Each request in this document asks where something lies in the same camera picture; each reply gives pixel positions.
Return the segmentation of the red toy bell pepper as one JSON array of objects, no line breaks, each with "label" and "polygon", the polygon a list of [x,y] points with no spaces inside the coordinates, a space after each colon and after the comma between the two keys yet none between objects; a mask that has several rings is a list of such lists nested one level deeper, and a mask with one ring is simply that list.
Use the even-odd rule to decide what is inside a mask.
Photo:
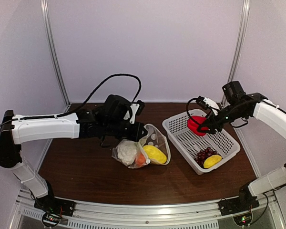
[{"label": "red toy bell pepper", "polygon": [[208,127],[202,127],[200,131],[198,130],[198,127],[205,120],[206,120],[205,117],[193,115],[188,119],[187,127],[189,128],[189,130],[191,130],[197,136],[204,136],[204,135],[206,135],[206,133],[203,131],[207,131]]}]

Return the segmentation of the dark red toy grapes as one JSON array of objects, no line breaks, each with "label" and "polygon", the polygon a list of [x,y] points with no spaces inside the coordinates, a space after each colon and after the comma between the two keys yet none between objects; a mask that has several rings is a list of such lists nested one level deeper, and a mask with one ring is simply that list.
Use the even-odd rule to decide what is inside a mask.
[{"label": "dark red toy grapes", "polygon": [[200,167],[204,167],[204,162],[207,158],[213,155],[217,155],[218,152],[211,147],[207,147],[206,149],[201,149],[195,158],[195,161],[198,163]]}]

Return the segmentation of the white toy cauliflower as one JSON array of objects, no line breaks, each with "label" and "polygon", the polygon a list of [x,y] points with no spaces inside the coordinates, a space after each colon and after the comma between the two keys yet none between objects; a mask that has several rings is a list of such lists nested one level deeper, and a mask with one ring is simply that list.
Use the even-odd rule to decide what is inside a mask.
[{"label": "white toy cauliflower", "polygon": [[137,143],[134,141],[123,140],[117,146],[117,157],[126,166],[134,162],[136,155]]}]

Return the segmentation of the orange toy pumpkin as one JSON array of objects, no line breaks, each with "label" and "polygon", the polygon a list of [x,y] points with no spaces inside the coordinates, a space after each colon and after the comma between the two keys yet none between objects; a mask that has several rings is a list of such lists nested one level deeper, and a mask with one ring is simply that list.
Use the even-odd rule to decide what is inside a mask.
[{"label": "orange toy pumpkin", "polygon": [[136,157],[135,164],[138,167],[142,167],[146,165],[146,159],[142,153],[139,153],[138,156]]}]

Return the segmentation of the clear polka dot zip bag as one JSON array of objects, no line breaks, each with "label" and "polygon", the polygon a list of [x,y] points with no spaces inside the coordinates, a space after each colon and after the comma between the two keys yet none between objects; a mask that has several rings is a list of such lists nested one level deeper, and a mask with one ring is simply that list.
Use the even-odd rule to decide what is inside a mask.
[{"label": "clear polka dot zip bag", "polygon": [[147,135],[138,142],[122,140],[112,150],[112,158],[130,169],[142,168],[149,164],[166,166],[171,161],[171,151],[166,136],[152,124],[144,128]]}]

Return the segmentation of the yellow toy lemon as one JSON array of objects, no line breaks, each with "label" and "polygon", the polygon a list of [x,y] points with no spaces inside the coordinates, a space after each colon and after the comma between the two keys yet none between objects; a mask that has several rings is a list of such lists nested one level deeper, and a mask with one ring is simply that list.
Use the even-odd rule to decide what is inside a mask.
[{"label": "yellow toy lemon", "polygon": [[157,147],[152,145],[145,145],[143,146],[143,149],[150,159],[153,159],[160,164],[166,163],[167,156]]}]

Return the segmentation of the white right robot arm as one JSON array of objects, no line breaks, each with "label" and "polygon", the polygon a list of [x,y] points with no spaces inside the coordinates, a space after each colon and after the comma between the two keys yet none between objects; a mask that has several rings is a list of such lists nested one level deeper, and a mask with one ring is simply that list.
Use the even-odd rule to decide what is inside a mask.
[{"label": "white right robot arm", "polygon": [[[237,119],[253,118],[286,141],[286,111],[271,102],[261,93],[248,94],[239,81],[232,81],[222,87],[228,105],[219,107],[213,100],[199,96],[196,103],[203,109],[210,109],[205,120],[198,124],[197,132],[215,134],[222,131],[227,123]],[[286,186],[286,163],[268,172],[266,175],[244,185],[235,199],[238,210],[246,210],[253,199],[263,193]]]}]

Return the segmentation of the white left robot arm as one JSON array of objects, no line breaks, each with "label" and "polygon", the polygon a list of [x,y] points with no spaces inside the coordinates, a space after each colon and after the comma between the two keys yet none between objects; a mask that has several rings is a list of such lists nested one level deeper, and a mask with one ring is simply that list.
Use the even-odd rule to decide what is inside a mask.
[{"label": "white left robot arm", "polygon": [[109,95],[93,110],[75,109],[65,114],[42,116],[15,115],[7,110],[0,124],[0,167],[10,169],[49,212],[59,208],[59,201],[50,185],[20,155],[21,145],[44,139],[86,139],[105,137],[138,142],[147,135],[144,125],[135,119],[144,109],[144,102],[129,102],[118,95]]}]

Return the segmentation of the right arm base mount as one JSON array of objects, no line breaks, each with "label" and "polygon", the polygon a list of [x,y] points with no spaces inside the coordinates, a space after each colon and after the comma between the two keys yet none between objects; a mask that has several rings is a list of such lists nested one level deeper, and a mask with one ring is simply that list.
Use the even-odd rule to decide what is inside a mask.
[{"label": "right arm base mount", "polygon": [[218,208],[222,216],[232,215],[234,223],[239,227],[248,227],[253,222],[254,208],[259,207],[257,198],[253,198],[248,202],[242,201],[240,197],[222,198],[218,202]]}]

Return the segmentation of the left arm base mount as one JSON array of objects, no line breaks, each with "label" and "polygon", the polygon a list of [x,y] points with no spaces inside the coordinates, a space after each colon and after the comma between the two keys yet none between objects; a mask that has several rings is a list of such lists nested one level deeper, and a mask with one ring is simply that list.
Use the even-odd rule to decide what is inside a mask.
[{"label": "left arm base mount", "polygon": [[60,224],[63,217],[72,217],[75,210],[75,202],[54,198],[50,201],[35,199],[34,207],[41,209],[44,213],[41,217],[42,224],[47,228],[53,228]]}]

